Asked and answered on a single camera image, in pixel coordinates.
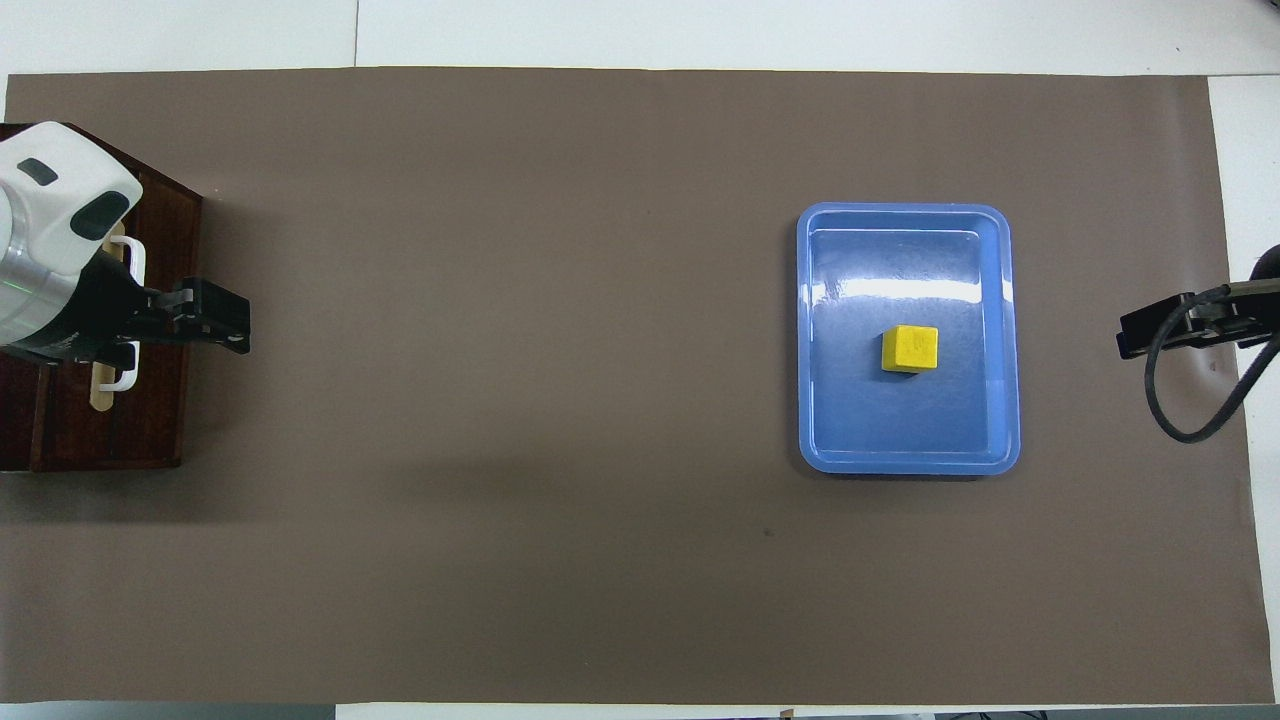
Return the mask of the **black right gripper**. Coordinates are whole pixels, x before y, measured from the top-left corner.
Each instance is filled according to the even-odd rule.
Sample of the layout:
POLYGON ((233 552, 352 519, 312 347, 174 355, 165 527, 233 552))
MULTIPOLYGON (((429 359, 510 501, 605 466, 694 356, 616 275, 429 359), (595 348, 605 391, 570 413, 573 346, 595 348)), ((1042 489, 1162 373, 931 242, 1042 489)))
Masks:
POLYGON ((1221 297, 1207 299, 1188 311, 1175 311, 1193 293, 1175 293, 1119 318, 1116 333, 1121 360, 1147 355, 1155 347, 1157 331, 1171 316, 1175 322, 1161 348, 1212 347, 1235 343, 1254 347, 1276 336, 1275 288, 1228 288, 1221 297))

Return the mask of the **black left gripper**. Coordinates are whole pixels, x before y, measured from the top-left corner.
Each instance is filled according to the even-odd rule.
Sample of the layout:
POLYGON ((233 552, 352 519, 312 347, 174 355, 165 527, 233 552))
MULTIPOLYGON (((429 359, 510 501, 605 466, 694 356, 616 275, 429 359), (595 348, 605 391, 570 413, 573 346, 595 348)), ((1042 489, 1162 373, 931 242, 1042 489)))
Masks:
POLYGON ((122 336, 134 316, 147 311, 150 300, 173 325, 173 331, 151 334, 151 345, 212 345, 237 355, 250 352, 247 299, 205 278, 183 278, 157 295, 102 250, 81 272, 63 310, 29 337, 29 351, 59 363, 134 365, 137 351, 122 336))

